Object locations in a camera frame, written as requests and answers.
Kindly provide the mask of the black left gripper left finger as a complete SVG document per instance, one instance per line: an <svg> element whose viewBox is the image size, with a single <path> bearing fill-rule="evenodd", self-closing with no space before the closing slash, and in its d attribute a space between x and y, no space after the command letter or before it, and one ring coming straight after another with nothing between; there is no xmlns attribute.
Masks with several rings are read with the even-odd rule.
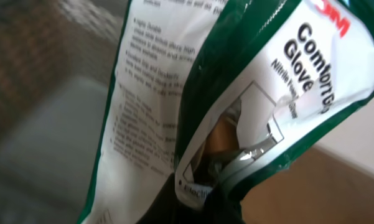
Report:
<svg viewBox="0 0 374 224"><path fill-rule="evenodd" d="M203 224L202 212L192 210L179 202L175 194L175 175L171 174L147 212L137 224Z"/></svg>

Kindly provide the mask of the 3M comfort grip gloves pack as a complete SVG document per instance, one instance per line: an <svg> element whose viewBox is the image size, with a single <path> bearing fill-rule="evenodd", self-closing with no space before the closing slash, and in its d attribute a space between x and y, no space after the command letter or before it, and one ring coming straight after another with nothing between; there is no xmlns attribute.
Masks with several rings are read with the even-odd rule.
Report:
<svg viewBox="0 0 374 224"><path fill-rule="evenodd" d="M374 1L127 4L79 223L239 204L374 97Z"/></svg>

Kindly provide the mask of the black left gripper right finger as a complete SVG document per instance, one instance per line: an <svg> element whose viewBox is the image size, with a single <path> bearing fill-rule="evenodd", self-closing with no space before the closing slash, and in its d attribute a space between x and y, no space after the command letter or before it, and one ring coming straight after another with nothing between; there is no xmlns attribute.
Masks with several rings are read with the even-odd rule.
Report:
<svg viewBox="0 0 374 224"><path fill-rule="evenodd" d="M216 186L205 201L203 222L208 224L245 224L241 205L230 201L220 185Z"/></svg>

